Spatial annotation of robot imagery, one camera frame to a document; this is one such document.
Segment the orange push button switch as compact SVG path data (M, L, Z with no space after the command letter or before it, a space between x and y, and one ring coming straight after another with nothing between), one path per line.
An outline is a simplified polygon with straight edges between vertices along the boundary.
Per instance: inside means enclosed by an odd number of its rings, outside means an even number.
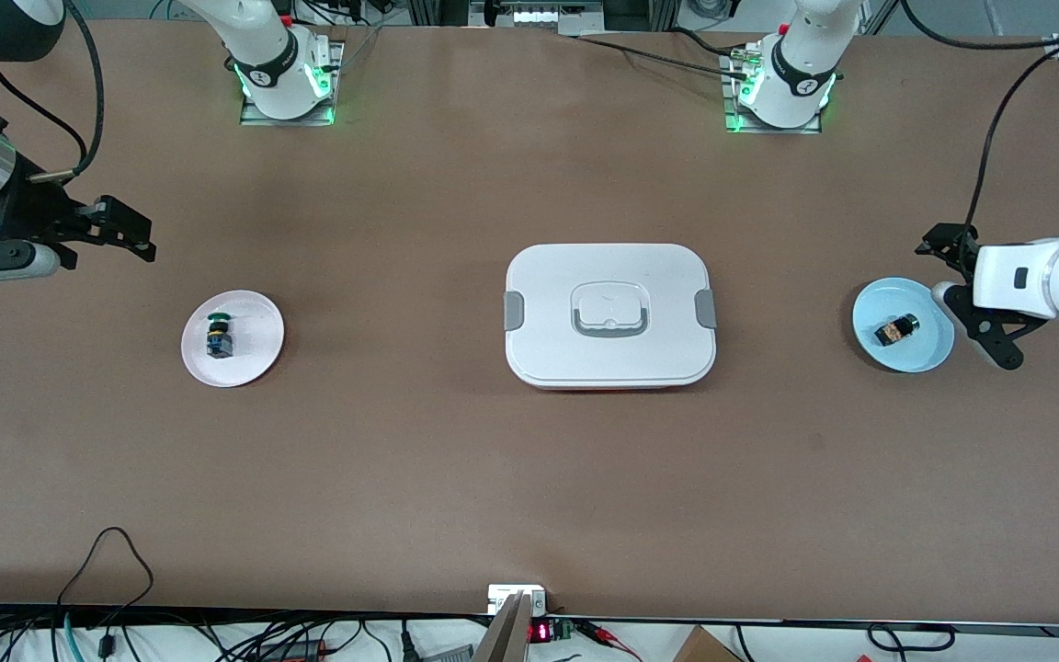
M890 347L891 345L903 342L903 340L915 334L919 328L919 318L914 314L904 314L878 327L874 332L874 338L877 339L880 347Z

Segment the brown cardboard box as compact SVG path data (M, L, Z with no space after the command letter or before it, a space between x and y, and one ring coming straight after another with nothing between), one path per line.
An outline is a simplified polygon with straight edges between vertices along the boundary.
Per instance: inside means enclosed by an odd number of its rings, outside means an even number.
M689 636L674 654L672 662L746 662L705 627L694 625Z

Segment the light blue round plate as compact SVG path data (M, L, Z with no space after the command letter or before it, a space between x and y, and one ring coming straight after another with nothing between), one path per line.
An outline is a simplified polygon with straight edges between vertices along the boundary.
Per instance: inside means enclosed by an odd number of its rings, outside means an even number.
M874 332L890 320L914 314L920 328L903 342L880 347ZM939 366L954 345L953 322L930 297L930 289L914 280L883 278L872 281L856 297L850 311L859 347L880 365L895 372L920 373Z

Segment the white round plate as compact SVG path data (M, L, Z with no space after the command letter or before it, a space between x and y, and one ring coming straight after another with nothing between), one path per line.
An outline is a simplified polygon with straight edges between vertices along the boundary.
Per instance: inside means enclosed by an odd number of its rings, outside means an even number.
M232 317L233 355L207 356L209 314ZM195 380L213 387L239 387L259 380L279 359L286 338L285 319L272 299L256 291L225 291L189 316L180 337L180 356Z

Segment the metal rack behind table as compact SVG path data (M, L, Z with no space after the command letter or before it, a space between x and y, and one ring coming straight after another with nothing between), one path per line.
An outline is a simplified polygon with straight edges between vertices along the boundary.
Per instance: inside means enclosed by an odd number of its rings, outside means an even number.
M560 35L664 32L682 0L396 0L416 26L545 29Z

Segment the grey slanted beam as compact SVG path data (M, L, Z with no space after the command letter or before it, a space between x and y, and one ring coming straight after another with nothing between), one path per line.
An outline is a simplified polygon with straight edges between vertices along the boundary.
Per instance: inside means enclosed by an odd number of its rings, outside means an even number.
M497 600L497 613L470 662L527 662L534 592L517 589Z

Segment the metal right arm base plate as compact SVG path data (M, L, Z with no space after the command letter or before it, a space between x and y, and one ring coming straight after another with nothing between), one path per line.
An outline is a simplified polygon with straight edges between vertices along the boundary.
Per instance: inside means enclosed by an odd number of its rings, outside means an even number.
M315 104L301 117L279 119L266 117L254 104L253 93L249 92L247 84L243 83L244 93L239 124L245 126L272 127L324 127L336 122L336 102L339 93L342 56L345 53L345 42L328 41L325 37L318 38L318 44L309 50L308 59L299 68L302 78L306 80L305 92L315 97Z

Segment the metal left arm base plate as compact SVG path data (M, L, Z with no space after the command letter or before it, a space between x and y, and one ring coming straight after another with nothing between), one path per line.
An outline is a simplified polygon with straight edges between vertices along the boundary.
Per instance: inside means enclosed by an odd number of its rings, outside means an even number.
M823 110L816 110L814 117L806 125L800 127L776 127L766 124L760 117L756 117L752 109L744 108L740 104L741 92L744 85L741 80L735 80L730 75L722 75L724 127L728 131L744 135L819 135L823 130Z

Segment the white metal bracket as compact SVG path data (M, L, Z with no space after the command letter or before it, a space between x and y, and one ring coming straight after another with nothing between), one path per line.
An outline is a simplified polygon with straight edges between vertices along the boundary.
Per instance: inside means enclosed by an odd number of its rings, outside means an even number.
M541 584L489 584L487 589L486 613L496 616L503 608L505 600L516 594L530 594L532 616L534 619L548 615L548 591Z

